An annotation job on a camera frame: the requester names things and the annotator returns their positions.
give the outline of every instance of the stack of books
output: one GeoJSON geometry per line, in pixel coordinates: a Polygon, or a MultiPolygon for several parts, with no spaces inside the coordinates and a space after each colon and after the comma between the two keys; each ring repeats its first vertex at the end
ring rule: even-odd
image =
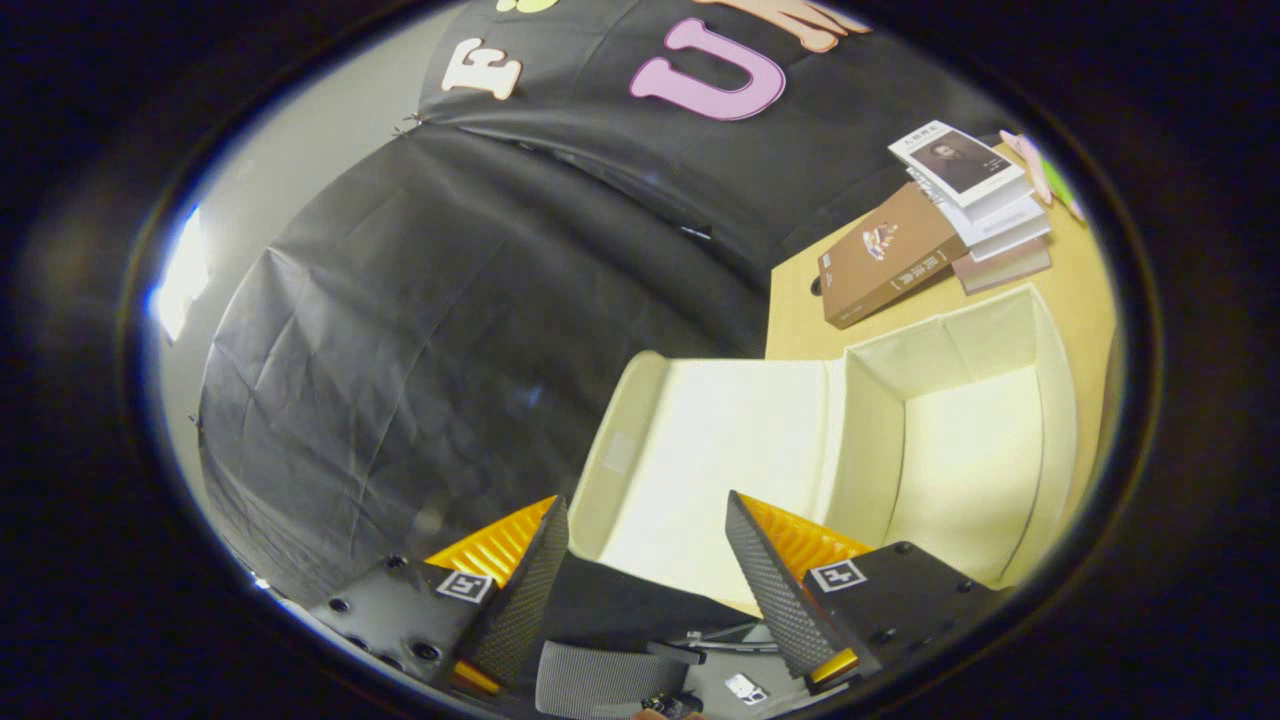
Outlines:
{"type": "Polygon", "coordinates": [[[965,293],[1024,278],[1052,263],[1048,215],[1027,173],[973,137],[933,120],[890,145],[955,227],[968,255],[952,261],[965,293]]]}

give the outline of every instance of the white wall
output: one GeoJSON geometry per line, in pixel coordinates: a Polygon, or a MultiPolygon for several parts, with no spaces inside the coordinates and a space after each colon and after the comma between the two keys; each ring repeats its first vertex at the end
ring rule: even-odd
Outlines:
{"type": "Polygon", "coordinates": [[[209,286],[159,360],[165,423],[201,507],[205,486],[188,415],[198,410],[205,360],[232,295],[308,200],[392,140],[393,127],[412,124],[402,118],[417,109],[428,61],[461,10],[428,14],[282,100],[205,179],[197,201],[209,286]]]}

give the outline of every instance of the gray mesh fabric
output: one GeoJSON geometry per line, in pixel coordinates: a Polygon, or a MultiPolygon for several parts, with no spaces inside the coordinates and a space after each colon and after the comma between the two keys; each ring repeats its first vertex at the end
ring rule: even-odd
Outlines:
{"type": "Polygon", "coordinates": [[[833,630],[787,571],[736,492],[730,492],[724,534],[791,675],[806,675],[831,660],[838,652],[833,630]]]}
{"type": "Polygon", "coordinates": [[[539,712],[590,720],[593,708],[635,703],[663,692],[678,692],[689,666],[657,655],[609,652],[548,642],[538,665],[534,703],[539,712]]]}
{"type": "Polygon", "coordinates": [[[543,610],[567,547],[568,515],[564,498],[557,497],[511,583],[495,598],[492,620],[468,656],[476,667],[503,685],[516,683],[529,647],[538,637],[543,610]]]}

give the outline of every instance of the screw hole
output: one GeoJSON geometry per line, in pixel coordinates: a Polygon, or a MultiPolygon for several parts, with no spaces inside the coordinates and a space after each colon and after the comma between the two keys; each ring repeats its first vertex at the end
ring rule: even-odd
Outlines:
{"type": "Polygon", "coordinates": [[[413,643],[413,655],[421,657],[422,660],[439,660],[440,651],[426,643],[413,643]]]}

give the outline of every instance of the white storage box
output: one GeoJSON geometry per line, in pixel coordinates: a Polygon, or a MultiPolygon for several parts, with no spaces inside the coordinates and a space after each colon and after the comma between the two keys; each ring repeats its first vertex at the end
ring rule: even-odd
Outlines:
{"type": "Polygon", "coordinates": [[[755,611],[724,539],[736,489],[1004,587],[1056,537],[1074,460],[1071,374],[1030,284],[837,360],[641,352],[588,456],[570,550],[755,611]]]}

